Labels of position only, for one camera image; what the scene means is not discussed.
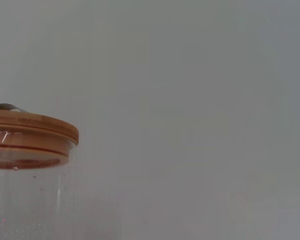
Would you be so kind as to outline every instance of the white wall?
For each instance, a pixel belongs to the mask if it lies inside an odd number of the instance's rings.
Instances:
[[[1,102],[79,128],[80,239],[300,239],[300,0],[0,0]]]

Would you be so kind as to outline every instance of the glass jar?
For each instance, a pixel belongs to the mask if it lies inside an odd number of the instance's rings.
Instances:
[[[0,104],[0,240],[74,239],[71,124]]]

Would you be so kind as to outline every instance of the clear glass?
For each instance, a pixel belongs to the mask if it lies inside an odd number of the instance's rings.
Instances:
[[[73,147],[56,135],[0,129],[0,240],[74,239]]]

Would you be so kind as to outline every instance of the wooden lid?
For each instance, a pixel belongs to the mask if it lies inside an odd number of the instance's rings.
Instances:
[[[79,143],[79,131],[75,126],[45,115],[0,109],[0,128],[51,133],[69,139],[75,145]]]

